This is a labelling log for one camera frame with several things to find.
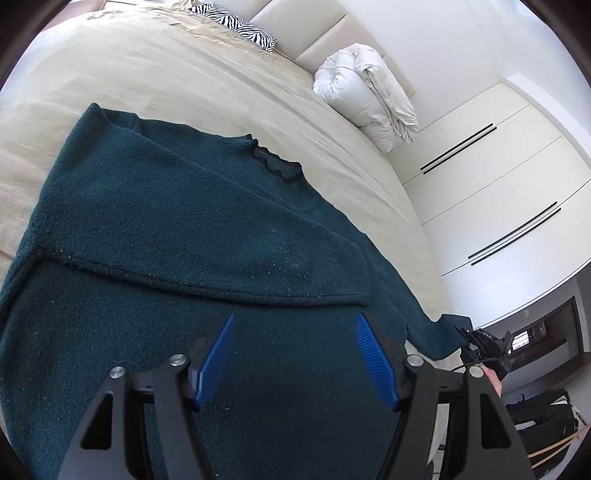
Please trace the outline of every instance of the folded white duvet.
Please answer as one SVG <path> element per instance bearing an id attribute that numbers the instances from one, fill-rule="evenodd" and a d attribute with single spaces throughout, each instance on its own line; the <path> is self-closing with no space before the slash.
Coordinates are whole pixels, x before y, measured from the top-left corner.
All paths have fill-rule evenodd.
<path id="1" fill-rule="evenodd" d="M 372 47 L 355 43 L 328 57 L 314 75 L 313 90 L 383 154 L 396 137 L 408 143 L 418 132 L 410 100 Z"/>

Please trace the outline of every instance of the window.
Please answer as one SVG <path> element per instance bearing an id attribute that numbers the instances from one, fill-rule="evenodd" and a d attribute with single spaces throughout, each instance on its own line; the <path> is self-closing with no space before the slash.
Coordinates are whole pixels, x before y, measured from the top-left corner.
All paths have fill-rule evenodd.
<path id="1" fill-rule="evenodd" d="M 513 344 L 512 346 L 512 350 L 517 350 L 518 348 L 521 348 L 525 345 L 527 345 L 530 342 L 530 333 L 526 330 L 523 333 L 520 333 L 519 335 L 515 335 L 515 338 L 513 339 Z"/>

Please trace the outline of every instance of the white wardrobe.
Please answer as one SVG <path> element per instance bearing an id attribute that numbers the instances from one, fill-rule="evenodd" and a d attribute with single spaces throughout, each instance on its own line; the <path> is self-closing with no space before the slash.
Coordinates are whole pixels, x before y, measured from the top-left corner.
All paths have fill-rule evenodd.
<path id="1" fill-rule="evenodd" d="M 591 170 L 499 83 L 388 158 L 434 248 L 454 313 L 498 322 L 591 258 Z"/>

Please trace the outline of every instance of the zebra print pillow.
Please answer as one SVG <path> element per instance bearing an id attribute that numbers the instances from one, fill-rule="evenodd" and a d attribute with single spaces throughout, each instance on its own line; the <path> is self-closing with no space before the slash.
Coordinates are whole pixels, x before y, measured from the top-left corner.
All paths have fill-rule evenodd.
<path id="1" fill-rule="evenodd" d="M 277 43 L 277 40 L 274 37 L 256 25 L 253 25 L 243 18 L 240 18 L 238 15 L 226 10 L 224 7 L 220 7 L 213 3 L 206 3 L 195 5 L 194 7 L 189 8 L 189 11 L 201 15 L 202 17 L 215 20 L 224 27 L 229 28 L 251 42 L 256 43 L 266 51 L 275 50 L 275 43 Z"/>

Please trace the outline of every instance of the bed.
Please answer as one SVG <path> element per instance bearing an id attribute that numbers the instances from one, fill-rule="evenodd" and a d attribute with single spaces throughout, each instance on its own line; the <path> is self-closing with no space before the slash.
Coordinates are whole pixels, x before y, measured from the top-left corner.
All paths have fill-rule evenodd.
<path id="1" fill-rule="evenodd" d="M 391 165 L 311 89 L 312 73 L 338 48 L 359 42 L 383 50 L 332 1 L 223 3 L 275 35 L 278 52 L 187 12 L 185 2 L 109 7 L 50 28 L 30 45 L 0 93 L 0 279 L 68 133 L 97 102 L 218 135 L 250 133 L 298 161 L 310 184 L 396 267 L 429 318 L 451 313 L 431 247 Z M 303 31 L 294 20 L 307 18 L 312 5 Z M 411 95 L 410 82 L 385 60 Z M 437 363 L 451 368 L 459 355 Z"/>

